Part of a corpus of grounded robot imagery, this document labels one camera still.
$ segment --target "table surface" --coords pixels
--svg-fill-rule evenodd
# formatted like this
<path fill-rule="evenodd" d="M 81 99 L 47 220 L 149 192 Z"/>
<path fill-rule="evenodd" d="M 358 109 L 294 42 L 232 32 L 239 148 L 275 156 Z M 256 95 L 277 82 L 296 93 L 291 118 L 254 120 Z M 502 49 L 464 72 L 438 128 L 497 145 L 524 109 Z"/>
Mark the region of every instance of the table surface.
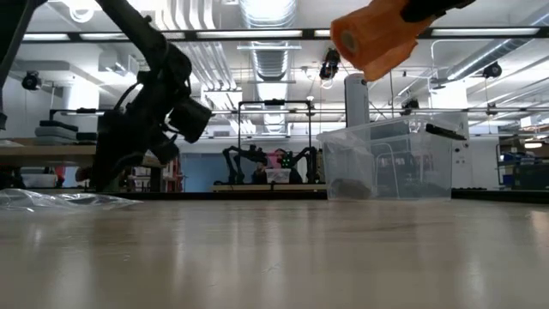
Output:
<path fill-rule="evenodd" d="M 1 211 L 0 307 L 547 309 L 548 211 L 472 201 Z"/>
<path fill-rule="evenodd" d="M 88 167 L 94 163 L 95 146 L 24 146 L 0 148 L 0 162 L 14 167 L 66 166 Z M 144 167 L 163 167 L 145 156 Z"/>
<path fill-rule="evenodd" d="M 326 191 L 326 184 L 212 185 L 211 191 Z"/>

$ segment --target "light fixture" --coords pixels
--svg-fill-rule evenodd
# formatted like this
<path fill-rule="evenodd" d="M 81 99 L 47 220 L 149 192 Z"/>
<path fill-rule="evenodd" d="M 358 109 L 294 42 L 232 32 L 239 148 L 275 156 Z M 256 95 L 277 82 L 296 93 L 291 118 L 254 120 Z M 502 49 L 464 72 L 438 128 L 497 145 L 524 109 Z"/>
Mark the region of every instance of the light fixture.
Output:
<path fill-rule="evenodd" d="M 228 115 L 231 114 L 231 111 L 212 111 L 212 114 L 214 115 Z"/>
<path fill-rule="evenodd" d="M 240 111 L 241 114 L 280 114 L 280 113 L 290 113 L 290 111 L 276 111 L 276 110 L 261 110 L 261 111 Z"/>
<path fill-rule="evenodd" d="M 91 117 L 91 116 L 103 116 L 105 115 L 105 112 L 89 112 L 89 113 L 85 113 L 85 112 L 61 112 L 62 115 L 64 116 L 88 116 L 88 117 Z"/>
<path fill-rule="evenodd" d="M 123 33 L 83 33 L 80 37 L 84 40 L 124 40 L 128 37 Z"/>
<path fill-rule="evenodd" d="M 537 27 L 507 27 L 507 28 L 439 28 L 432 31 L 432 36 L 489 36 L 497 35 L 504 37 L 505 35 L 534 35 L 540 31 Z"/>
<path fill-rule="evenodd" d="M 317 38 L 329 38 L 329 36 L 330 36 L 329 29 L 315 30 L 315 37 L 317 37 Z"/>
<path fill-rule="evenodd" d="M 90 10 L 103 10 L 95 0 L 57 0 L 57 2 L 64 3 L 70 9 L 90 9 Z M 131 4 L 137 10 L 157 10 L 160 7 L 161 1 L 150 0 L 129 0 Z"/>
<path fill-rule="evenodd" d="M 69 35 L 66 33 L 28 33 L 23 36 L 23 42 L 25 41 L 47 41 L 47 40 L 70 40 Z"/>
<path fill-rule="evenodd" d="M 250 46 L 250 45 L 239 45 L 237 46 L 239 51 L 300 51 L 301 46 L 298 45 L 289 45 L 289 46 Z"/>
<path fill-rule="evenodd" d="M 201 31 L 196 34 L 198 39 L 247 39 L 247 38 L 298 38 L 303 35 L 301 30 L 237 30 L 237 31 Z"/>
<path fill-rule="evenodd" d="M 524 144 L 524 148 L 526 148 L 526 149 L 536 149 L 536 148 L 541 148 L 541 147 L 543 147 L 542 142 L 526 142 Z"/>

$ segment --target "plastic bag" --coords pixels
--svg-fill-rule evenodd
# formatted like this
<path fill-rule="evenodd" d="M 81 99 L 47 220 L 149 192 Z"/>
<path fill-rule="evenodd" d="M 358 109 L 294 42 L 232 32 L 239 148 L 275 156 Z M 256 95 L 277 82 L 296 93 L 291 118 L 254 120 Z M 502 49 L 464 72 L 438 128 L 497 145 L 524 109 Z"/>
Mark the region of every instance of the plastic bag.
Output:
<path fill-rule="evenodd" d="M 42 210 L 92 211 L 127 207 L 139 201 L 91 193 L 47 195 L 20 189 L 0 191 L 0 210 L 37 212 Z"/>

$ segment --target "clear plastic container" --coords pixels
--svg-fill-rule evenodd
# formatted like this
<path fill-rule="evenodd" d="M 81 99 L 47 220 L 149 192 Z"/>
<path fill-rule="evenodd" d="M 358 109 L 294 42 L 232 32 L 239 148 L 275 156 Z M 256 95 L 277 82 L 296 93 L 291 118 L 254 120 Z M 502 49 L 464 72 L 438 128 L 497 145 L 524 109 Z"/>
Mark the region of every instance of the clear plastic container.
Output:
<path fill-rule="evenodd" d="M 458 129 L 408 116 L 318 135 L 329 199 L 450 199 Z"/>
<path fill-rule="evenodd" d="M 270 168 L 266 169 L 267 173 L 267 183 L 272 184 L 289 184 L 290 183 L 290 173 L 292 172 L 289 168 Z"/>

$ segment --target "workbench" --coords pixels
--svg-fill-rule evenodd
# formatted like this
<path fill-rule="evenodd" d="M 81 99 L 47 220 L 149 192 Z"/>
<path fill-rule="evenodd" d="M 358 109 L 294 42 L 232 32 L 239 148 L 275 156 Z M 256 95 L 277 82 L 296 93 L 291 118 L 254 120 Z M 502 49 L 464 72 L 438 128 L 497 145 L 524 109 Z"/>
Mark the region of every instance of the workbench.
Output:
<path fill-rule="evenodd" d="M 1 147 L 0 164 L 12 167 L 90 167 L 96 147 L 90 146 L 21 146 Z M 162 168 L 158 159 L 145 156 L 143 167 L 151 169 L 151 191 L 159 192 Z"/>
<path fill-rule="evenodd" d="M 2 308 L 549 308 L 549 212 L 477 201 L 0 212 Z"/>
<path fill-rule="evenodd" d="M 228 191 L 326 191 L 326 184 L 213 185 L 212 192 Z"/>

